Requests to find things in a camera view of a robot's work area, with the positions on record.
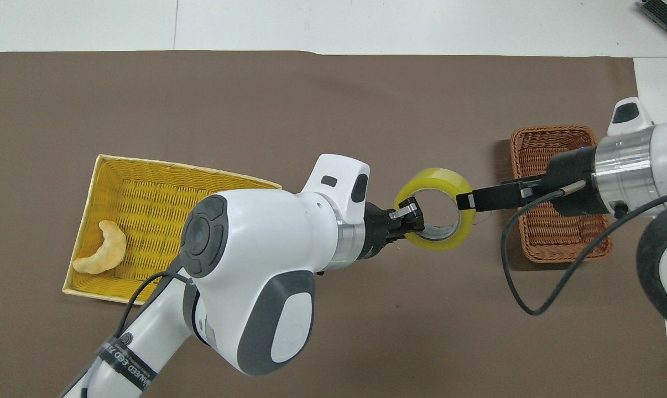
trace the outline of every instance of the cable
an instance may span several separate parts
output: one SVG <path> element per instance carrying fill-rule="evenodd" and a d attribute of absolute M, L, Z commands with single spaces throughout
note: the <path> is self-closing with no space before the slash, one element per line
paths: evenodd
<path fill-rule="evenodd" d="M 187 277 L 184 277 L 181 274 L 177 274 L 175 272 L 169 272 L 169 271 L 162 271 L 158 272 L 150 277 L 148 277 L 144 282 L 142 282 L 141 285 L 132 293 L 132 297 L 129 298 L 129 301 L 127 303 L 127 307 L 124 308 L 124 312 L 122 314 L 121 319 L 119 319 L 119 324 L 117 327 L 117 330 L 114 331 L 113 337 L 119 338 L 122 333 L 124 332 L 124 325 L 127 323 L 127 318 L 129 317 L 129 311 L 132 310 L 132 307 L 134 307 L 134 302 L 137 300 L 137 297 L 139 296 L 139 293 L 146 288 L 149 283 L 154 282 L 159 277 L 171 277 L 174 279 L 181 280 L 181 282 L 184 283 L 189 283 L 189 279 Z M 85 374 L 85 379 L 83 379 L 83 385 L 81 386 L 80 389 L 80 396 L 81 398 L 88 398 L 88 386 L 90 385 L 90 382 L 93 378 L 93 374 L 95 373 L 95 370 L 98 368 L 100 365 L 101 359 L 100 358 L 95 358 L 93 361 L 93 364 L 88 368 L 88 371 Z"/>
<path fill-rule="evenodd" d="M 516 214 L 513 215 L 508 220 L 508 224 L 506 224 L 506 227 L 503 229 L 503 234 L 501 234 L 501 262 L 503 263 L 503 273 L 506 275 L 506 282 L 508 282 L 508 287 L 510 287 L 510 292 L 513 293 L 513 298 L 515 298 L 515 301 L 520 305 L 520 308 L 523 309 L 526 313 L 529 315 L 537 316 L 543 314 L 546 310 L 548 310 L 548 307 L 553 304 L 554 300 L 557 298 L 559 293 L 561 292 L 562 288 L 564 285 L 566 285 L 567 281 L 569 280 L 570 277 L 572 277 L 572 274 L 574 274 L 574 271 L 579 267 L 579 265 L 584 261 L 584 259 L 589 255 L 589 253 L 596 248 L 601 241 L 606 239 L 612 232 L 615 230 L 619 229 L 622 225 L 626 224 L 630 220 L 638 217 L 640 214 L 643 214 L 646 211 L 649 211 L 655 206 L 660 206 L 663 203 L 667 202 L 667 195 L 661 196 L 658 199 L 655 199 L 653 201 L 650 201 L 643 206 L 639 206 L 636 209 L 627 212 L 624 217 L 616 220 L 613 224 L 609 225 L 607 229 L 605 229 L 599 236 L 596 237 L 587 247 L 584 247 L 584 250 L 579 253 L 577 258 L 572 262 L 572 264 L 569 265 L 567 270 L 565 271 L 564 275 L 562 275 L 562 278 L 557 282 L 555 285 L 553 292 L 550 293 L 548 296 L 548 299 L 545 300 L 543 305 L 541 305 L 537 310 L 531 310 L 528 305 L 523 302 L 523 299 L 520 298 L 520 295 L 518 294 L 518 290 L 515 289 L 515 285 L 513 284 L 513 279 L 510 276 L 510 266 L 508 265 L 508 233 L 510 232 L 511 228 L 513 228 L 513 225 L 518 222 L 518 219 L 523 215 L 526 214 L 527 212 L 531 211 L 536 206 L 539 206 L 540 204 L 543 204 L 544 202 L 549 202 L 552 201 L 553 199 L 556 199 L 557 197 L 560 196 L 565 196 L 571 192 L 565 191 L 564 189 L 560 189 L 558 191 L 551 192 L 543 197 L 540 197 L 539 199 L 536 199 L 535 201 L 527 204 L 526 206 L 523 206 L 523 208 L 520 209 L 520 211 L 516 212 Z"/>

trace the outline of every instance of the clear adhesive tape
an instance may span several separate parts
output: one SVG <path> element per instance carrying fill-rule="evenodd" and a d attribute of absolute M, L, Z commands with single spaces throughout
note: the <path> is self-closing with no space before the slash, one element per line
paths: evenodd
<path fill-rule="evenodd" d="M 398 209 L 397 203 L 404 201 L 416 192 L 425 190 L 442 191 L 446 193 L 454 204 L 456 197 L 460 193 L 473 191 L 471 184 L 466 179 L 454 171 L 448 169 L 426 169 L 417 173 L 409 183 L 407 183 L 395 198 L 395 209 Z M 473 209 L 467 211 L 458 211 L 459 221 L 454 225 L 439 227 L 425 222 L 425 229 L 422 232 L 410 232 L 405 237 L 415 245 L 427 250 L 450 250 L 459 246 L 473 226 L 473 217 L 476 211 Z"/>

